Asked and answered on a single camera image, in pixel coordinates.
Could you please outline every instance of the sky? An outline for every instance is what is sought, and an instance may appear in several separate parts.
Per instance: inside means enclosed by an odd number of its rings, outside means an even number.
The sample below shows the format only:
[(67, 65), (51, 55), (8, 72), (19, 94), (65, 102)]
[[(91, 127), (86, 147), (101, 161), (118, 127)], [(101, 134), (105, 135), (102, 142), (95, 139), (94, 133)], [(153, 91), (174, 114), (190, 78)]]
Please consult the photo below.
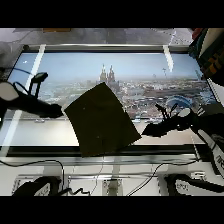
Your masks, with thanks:
[[(36, 53), (23, 53), (17, 68), (31, 71)], [(103, 64), (109, 72), (113, 65), (116, 80), (164, 78), (163, 68), (167, 77), (197, 78), (195, 70), (200, 69), (197, 62), (187, 54), (171, 54), (173, 70), (170, 72), (167, 59), (163, 53), (45, 53), (38, 72), (47, 72), (48, 81), (99, 80)], [(26, 74), (13, 71), (11, 79), (26, 79)]]

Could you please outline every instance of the black cloth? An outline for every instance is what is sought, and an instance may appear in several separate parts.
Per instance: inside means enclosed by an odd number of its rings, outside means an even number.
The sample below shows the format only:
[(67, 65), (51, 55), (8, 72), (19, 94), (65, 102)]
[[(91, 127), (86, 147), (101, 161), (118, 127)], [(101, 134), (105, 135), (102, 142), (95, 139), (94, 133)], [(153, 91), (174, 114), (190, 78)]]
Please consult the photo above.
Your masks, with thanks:
[(141, 138), (105, 83), (85, 92), (65, 113), (78, 138), (82, 157), (114, 152)]

